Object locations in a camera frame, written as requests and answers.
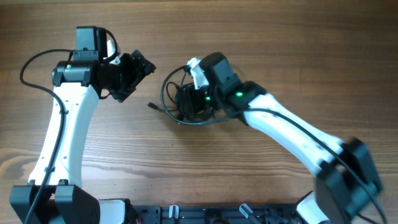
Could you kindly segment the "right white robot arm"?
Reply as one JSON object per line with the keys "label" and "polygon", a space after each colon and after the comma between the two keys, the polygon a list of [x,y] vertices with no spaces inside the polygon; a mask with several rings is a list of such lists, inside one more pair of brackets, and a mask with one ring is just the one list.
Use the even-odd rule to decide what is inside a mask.
{"label": "right white robot arm", "polygon": [[221,52],[190,59],[186,70],[205,103],[268,135],[313,175],[315,190],[296,207],[304,222],[351,223],[370,203],[387,221],[376,200],[381,178],[365,143],[344,142],[307,123],[256,82],[241,81]]}

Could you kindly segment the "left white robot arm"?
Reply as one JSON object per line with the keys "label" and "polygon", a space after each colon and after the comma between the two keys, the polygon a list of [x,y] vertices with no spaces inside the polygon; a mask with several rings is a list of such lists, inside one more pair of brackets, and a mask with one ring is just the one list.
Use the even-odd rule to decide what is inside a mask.
{"label": "left white robot arm", "polygon": [[123,102],[155,71],[138,50],[120,54],[114,35],[96,26],[76,28],[76,47],[52,72],[53,109],[39,159],[10,204],[23,223],[142,223],[128,199],[99,200],[81,187],[91,117],[106,90]]}

